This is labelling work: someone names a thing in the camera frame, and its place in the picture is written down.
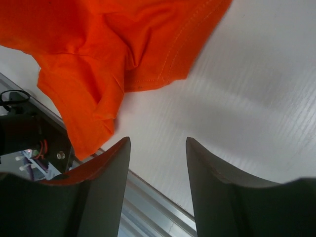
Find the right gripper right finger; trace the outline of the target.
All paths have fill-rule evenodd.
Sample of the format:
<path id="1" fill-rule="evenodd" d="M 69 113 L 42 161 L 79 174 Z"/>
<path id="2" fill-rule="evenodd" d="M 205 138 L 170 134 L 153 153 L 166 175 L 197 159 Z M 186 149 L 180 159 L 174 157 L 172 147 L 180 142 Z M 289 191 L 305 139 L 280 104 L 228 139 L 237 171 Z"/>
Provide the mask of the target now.
<path id="1" fill-rule="evenodd" d="M 199 237 L 315 236 L 315 178 L 268 181 L 233 166 L 191 137 L 186 158 Z"/>

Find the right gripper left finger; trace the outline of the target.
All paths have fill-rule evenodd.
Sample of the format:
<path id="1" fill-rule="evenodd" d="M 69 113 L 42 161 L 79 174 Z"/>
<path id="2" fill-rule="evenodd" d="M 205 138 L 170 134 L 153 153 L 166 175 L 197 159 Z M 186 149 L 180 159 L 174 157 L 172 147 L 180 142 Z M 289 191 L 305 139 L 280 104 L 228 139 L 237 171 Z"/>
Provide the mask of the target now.
<path id="1" fill-rule="evenodd" d="M 1 173 L 1 236 L 117 236 L 130 150 L 130 138 L 124 137 L 101 155 L 51 180 Z"/>

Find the orange t shirt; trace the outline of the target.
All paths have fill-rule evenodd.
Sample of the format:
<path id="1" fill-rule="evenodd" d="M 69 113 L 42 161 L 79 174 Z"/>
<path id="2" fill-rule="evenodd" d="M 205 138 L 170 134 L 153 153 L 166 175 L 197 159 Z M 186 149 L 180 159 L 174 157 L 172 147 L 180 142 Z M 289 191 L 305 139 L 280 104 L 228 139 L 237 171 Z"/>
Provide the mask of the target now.
<path id="1" fill-rule="evenodd" d="M 114 134 L 127 92 L 185 79 L 229 0 L 3 0 L 0 44 L 31 55 L 77 158 Z"/>

